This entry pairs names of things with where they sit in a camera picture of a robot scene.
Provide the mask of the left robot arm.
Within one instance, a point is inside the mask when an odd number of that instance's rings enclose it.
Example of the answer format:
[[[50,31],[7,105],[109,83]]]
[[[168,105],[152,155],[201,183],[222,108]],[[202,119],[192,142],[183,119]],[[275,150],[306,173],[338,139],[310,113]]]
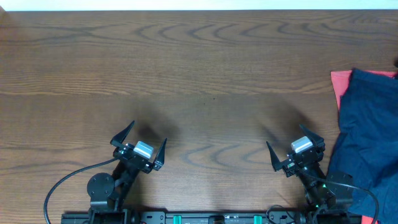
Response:
[[[155,159],[151,157],[154,148],[142,141],[135,145],[125,143],[127,135],[134,126],[131,122],[110,141],[115,147],[113,157],[118,165],[112,174],[95,174],[87,183],[90,196],[88,223],[140,223],[138,212],[124,208],[124,202],[137,176],[143,172],[150,173],[160,170],[165,162],[165,146],[163,140]]]

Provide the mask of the navy blue shorts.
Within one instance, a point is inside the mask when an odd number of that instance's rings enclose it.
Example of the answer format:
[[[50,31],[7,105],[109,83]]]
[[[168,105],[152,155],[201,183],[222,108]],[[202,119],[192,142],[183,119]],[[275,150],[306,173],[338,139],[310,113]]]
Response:
[[[329,172],[341,171],[354,179],[351,213],[397,223],[397,79],[353,70],[340,96],[340,134],[330,160]]]

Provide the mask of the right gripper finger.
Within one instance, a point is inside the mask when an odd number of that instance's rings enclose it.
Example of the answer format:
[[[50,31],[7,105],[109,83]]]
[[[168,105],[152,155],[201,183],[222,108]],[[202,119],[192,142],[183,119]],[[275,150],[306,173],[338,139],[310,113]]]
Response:
[[[281,161],[277,157],[277,154],[274,152],[274,150],[271,147],[270,143],[267,141],[266,144],[267,144],[267,147],[268,147],[268,150],[269,150],[269,153],[270,153],[272,168],[273,168],[273,170],[275,172],[277,172],[278,170],[281,170],[281,168],[282,168]]]
[[[304,135],[311,140],[314,146],[324,146],[325,142],[324,139],[319,136],[318,134],[312,132],[311,130],[307,129],[304,125],[300,124],[300,129],[303,131]]]

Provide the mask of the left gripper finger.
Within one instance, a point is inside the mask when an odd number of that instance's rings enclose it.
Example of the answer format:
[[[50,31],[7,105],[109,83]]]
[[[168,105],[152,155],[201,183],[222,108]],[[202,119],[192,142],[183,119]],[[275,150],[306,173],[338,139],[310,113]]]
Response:
[[[110,144],[114,147],[124,147],[124,140],[129,134],[130,130],[134,126],[135,121],[132,121],[125,129],[117,133],[110,141]]]
[[[167,143],[167,138],[164,139],[153,162],[153,169],[155,170],[160,170],[164,165],[166,143]]]

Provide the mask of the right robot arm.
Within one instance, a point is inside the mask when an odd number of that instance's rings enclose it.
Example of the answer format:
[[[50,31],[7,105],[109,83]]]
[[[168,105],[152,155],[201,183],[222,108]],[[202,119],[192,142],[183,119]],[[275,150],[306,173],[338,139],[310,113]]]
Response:
[[[303,137],[290,144],[287,158],[280,161],[267,143],[274,171],[283,171],[287,178],[300,179],[307,205],[286,209],[271,206],[265,213],[268,223],[360,223],[361,218],[348,211],[353,203],[353,177],[343,172],[324,174],[320,168],[325,151],[324,139],[301,125]]]

